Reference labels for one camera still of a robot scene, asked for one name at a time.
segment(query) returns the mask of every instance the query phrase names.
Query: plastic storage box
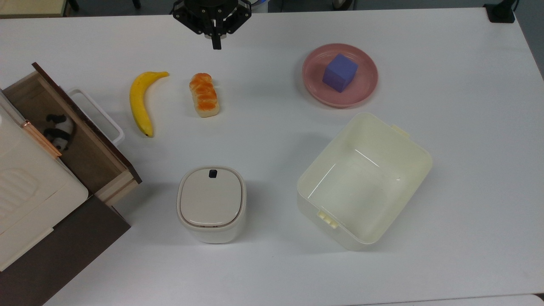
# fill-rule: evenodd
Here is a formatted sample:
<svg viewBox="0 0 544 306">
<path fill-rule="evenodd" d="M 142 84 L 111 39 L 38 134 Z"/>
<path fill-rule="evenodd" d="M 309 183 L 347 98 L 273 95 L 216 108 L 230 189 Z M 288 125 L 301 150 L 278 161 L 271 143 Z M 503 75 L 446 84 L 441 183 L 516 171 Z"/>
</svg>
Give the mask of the plastic storage box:
<svg viewBox="0 0 544 306">
<path fill-rule="evenodd" d="M 376 242 L 432 167 L 401 129 L 356 115 L 297 183 L 300 211 L 349 250 Z"/>
</svg>

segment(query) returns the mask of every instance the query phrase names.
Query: container lid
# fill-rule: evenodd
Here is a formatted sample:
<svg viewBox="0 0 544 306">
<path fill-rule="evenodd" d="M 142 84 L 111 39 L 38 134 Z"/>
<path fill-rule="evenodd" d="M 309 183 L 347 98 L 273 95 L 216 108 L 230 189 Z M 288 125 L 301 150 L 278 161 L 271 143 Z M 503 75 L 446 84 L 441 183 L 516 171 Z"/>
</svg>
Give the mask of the container lid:
<svg viewBox="0 0 544 306">
<path fill-rule="evenodd" d="M 233 172 L 203 168 L 189 174 L 181 188 L 180 213 L 197 227 L 220 227 L 238 217 L 242 184 Z"/>
</svg>

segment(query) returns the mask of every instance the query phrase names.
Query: white container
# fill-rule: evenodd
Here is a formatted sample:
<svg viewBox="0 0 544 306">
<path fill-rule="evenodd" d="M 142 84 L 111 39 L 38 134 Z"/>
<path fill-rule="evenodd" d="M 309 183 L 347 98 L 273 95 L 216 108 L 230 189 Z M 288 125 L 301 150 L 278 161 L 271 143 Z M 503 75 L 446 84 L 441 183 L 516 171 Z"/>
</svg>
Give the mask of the white container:
<svg viewBox="0 0 544 306">
<path fill-rule="evenodd" d="M 183 177 L 177 194 L 177 215 L 198 240 L 225 243 L 245 223 L 246 187 L 234 169 L 206 166 Z"/>
<path fill-rule="evenodd" d="M 360 113 L 300 177 L 297 204 L 343 247 L 360 250 L 383 235 L 431 167 L 406 132 Z"/>
</svg>

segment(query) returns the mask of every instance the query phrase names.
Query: black clamp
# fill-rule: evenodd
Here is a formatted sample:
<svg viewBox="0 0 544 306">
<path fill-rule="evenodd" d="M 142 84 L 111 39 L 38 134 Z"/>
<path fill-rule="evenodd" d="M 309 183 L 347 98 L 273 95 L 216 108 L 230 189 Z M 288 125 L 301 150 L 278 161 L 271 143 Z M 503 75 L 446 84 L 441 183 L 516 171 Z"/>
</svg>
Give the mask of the black clamp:
<svg viewBox="0 0 544 306">
<path fill-rule="evenodd" d="M 514 23 L 516 20 L 514 11 L 519 2 L 520 0 L 503 0 L 499 4 L 484 4 L 484 8 L 487 10 L 489 21 L 493 23 Z"/>
</svg>

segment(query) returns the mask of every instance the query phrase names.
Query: pink plate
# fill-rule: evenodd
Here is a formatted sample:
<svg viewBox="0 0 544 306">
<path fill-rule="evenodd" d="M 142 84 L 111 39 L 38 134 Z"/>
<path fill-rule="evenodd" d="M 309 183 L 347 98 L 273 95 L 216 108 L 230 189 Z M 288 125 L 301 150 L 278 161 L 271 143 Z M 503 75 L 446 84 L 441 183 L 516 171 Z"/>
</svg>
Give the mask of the pink plate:
<svg viewBox="0 0 544 306">
<path fill-rule="evenodd" d="M 339 93 L 323 83 L 325 68 L 339 53 L 359 65 L 353 81 Z M 302 65 L 302 79 L 306 89 L 317 100 L 335 107 L 348 107 L 368 98 L 378 84 L 378 69 L 372 59 L 358 48 L 346 44 L 321 46 L 306 58 Z"/>
</svg>

